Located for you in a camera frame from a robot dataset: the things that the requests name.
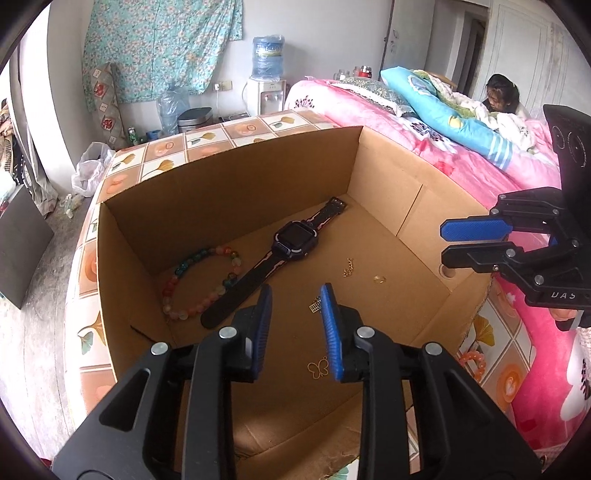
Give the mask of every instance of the colorful bead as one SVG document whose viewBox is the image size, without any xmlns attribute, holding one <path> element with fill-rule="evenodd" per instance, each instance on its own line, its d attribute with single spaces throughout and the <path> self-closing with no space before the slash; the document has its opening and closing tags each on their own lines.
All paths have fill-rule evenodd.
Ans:
<svg viewBox="0 0 591 480">
<path fill-rule="evenodd" d="M 232 271 L 228 274 L 228 276 L 222 281 L 222 284 L 217 286 L 213 292 L 211 292 L 205 299 L 202 300 L 201 303 L 197 304 L 196 306 L 189 308 L 187 310 L 180 310 L 175 312 L 172 306 L 172 296 L 176 285 L 178 284 L 179 280 L 183 277 L 186 271 L 191 267 L 204 258 L 210 255 L 225 255 L 230 257 L 230 261 L 232 263 Z M 174 275 L 166 282 L 164 288 L 162 290 L 162 310 L 167 315 L 170 320 L 186 320 L 189 317 L 194 317 L 197 314 L 203 313 L 207 308 L 209 308 L 215 301 L 219 300 L 219 297 L 224 295 L 227 292 L 228 288 L 231 288 L 238 282 L 238 275 L 242 271 L 242 259 L 240 255 L 235 250 L 232 250 L 231 247 L 211 247 L 211 248 L 202 248 L 199 252 L 193 254 L 184 262 L 182 262 L 176 270 L 174 270 Z"/>
</svg>

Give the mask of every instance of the beaded bracelet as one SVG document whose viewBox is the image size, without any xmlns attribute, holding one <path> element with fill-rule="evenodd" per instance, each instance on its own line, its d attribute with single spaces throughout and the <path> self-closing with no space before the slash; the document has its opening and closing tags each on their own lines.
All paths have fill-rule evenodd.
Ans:
<svg viewBox="0 0 591 480">
<path fill-rule="evenodd" d="M 221 257 L 229 257 L 232 263 L 232 271 L 222 281 L 213 292 L 205 297 L 196 306 L 187 310 L 180 310 L 175 312 L 173 310 L 173 294 L 179 280 L 183 278 L 186 271 L 191 265 L 199 263 L 204 258 L 210 257 L 211 255 L 220 255 Z M 201 315 L 206 309 L 208 309 L 213 302 L 219 299 L 226 293 L 226 290 L 233 287 L 238 282 L 238 275 L 242 272 L 242 260 L 240 255 L 230 247 L 215 247 L 215 248 L 202 248 L 196 254 L 190 256 L 183 263 L 181 263 L 174 271 L 174 275 L 166 282 L 164 289 L 162 290 L 162 310 L 164 314 L 170 320 L 187 320 L 189 317 L 195 317 Z"/>
<path fill-rule="evenodd" d="M 476 370 L 476 372 L 472 376 L 474 377 L 474 380 L 476 380 L 478 383 L 480 383 L 482 380 L 482 377 L 484 376 L 484 372 L 486 371 L 486 360 L 484 360 L 484 355 L 482 355 L 482 353 L 480 353 L 480 352 L 470 350 L 470 351 L 464 353 L 458 359 L 458 362 L 460 363 L 461 366 L 464 366 L 467 364 L 468 360 L 474 360 L 476 362 L 476 364 L 478 365 L 478 369 Z"/>
</svg>

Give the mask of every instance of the woman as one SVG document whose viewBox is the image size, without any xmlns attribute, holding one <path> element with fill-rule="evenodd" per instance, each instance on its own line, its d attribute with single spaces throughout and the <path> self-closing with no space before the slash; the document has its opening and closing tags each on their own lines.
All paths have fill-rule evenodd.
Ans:
<svg viewBox="0 0 591 480">
<path fill-rule="evenodd" d="M 489 112 L 514 113 L 527 120 L 529 112 L 519 102 L 519 89 L 504 75 L 495 73 L 486 84 L 486 100 L 482 102 Z"/>
</svg>

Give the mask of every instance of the door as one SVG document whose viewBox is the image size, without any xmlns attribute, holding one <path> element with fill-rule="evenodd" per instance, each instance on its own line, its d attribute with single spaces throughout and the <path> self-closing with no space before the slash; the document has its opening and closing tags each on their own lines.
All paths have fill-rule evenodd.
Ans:
<svg viewBox="0 0 591 480">
<path fill-rule="evenodd" d="M 423 69 L 427 61 L 435 0 L 394 0 L 382 70 Z"/>
<path fill-rule="evenodd" d="M 545 103 L 591 114 L 591 67 L 562 22 L 542 2 L 493 0 L 473 97 L 486 98 L 486 82 L 501 73 L 518 87 L 535 118 Z"/>
</svg>

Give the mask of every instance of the woman's black hair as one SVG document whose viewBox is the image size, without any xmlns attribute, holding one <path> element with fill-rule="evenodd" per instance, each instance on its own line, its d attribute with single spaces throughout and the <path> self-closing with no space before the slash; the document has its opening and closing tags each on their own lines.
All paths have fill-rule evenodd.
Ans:
<svg viewBox="0 0 591 480">
<path fill-rule="evenodd" d="M 486 87 L 498 92 L 503 102 L 505 102 L 504 113 L 516 113 L 517 107 L 519 107 L 519 89 L 515 83 L 504 75 L 495 73 L 488 80 Z"/>
</svg>

